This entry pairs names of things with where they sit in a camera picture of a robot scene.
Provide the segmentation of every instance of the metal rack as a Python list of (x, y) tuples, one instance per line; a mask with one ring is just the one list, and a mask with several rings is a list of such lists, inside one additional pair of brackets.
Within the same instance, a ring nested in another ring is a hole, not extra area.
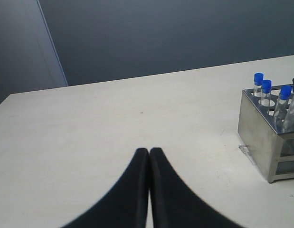
[[(281, 89), (273, 86), (272, 90)], [(242, 91), (238, 133), (269, 183), (294, 178), (294, 132), (282, 132), (283, 123), (273, 117), (277, 95), (271, 95), (268, 109), (253, 96), (253, 89)]]

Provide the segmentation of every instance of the wall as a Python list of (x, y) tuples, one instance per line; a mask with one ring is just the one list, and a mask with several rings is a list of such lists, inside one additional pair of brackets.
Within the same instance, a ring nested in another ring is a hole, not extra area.
[(0, 0), (0, 103), (12, 93), (66, 86), (37, 0)]
[(68, 83), (294, 54), (294, 0), (40, 0)]

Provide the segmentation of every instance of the table surface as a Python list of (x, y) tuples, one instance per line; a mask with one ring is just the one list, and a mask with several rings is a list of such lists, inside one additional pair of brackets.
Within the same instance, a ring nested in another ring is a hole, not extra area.
[(239, 224), (294, 227), (294, 180), (268, 184), (238, 149), (241, 90), (255, 72), (289, 84), (294, 56), (10, 95), (0, 105), (0, 227), (70, 222), (138, 147), (162, 147), (188, 186)]

